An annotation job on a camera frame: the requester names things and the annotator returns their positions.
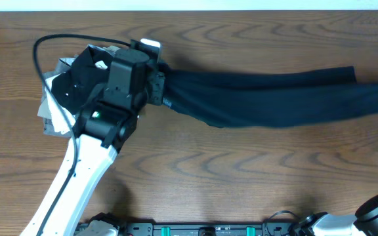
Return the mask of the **black leggings with red waistband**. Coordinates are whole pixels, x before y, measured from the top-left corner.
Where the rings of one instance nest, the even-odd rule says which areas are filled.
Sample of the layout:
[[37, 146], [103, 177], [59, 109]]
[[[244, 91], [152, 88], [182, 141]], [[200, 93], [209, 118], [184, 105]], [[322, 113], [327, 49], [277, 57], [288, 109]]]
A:
[[378, 113], [378, 83], [352, 66], [288, 74], [184, 71], [162, 64], [163, 104], [212, 127], [287, 128]]

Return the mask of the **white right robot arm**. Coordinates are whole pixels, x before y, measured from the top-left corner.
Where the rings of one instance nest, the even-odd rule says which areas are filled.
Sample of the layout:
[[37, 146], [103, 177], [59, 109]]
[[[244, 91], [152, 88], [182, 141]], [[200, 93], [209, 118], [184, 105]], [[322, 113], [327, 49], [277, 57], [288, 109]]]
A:
[[327, 212], [311, 214], [293, 226], [291, 235], [378, 236], [378, 195], [366, 201], [352, 215]]

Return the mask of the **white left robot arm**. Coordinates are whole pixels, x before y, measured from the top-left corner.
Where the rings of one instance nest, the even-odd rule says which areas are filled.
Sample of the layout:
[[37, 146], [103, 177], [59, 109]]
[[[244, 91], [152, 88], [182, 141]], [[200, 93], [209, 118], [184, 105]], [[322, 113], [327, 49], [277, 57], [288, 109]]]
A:
[[47, 101], [54, 129], [72, 131], [65, 158], [23, 235], [73, 235], [95, 187], [135, 131], [146, 104], [160, 105], [164, 85], [159, 47], [113, 54], [87, 47], [64, 73], [51, 77]]

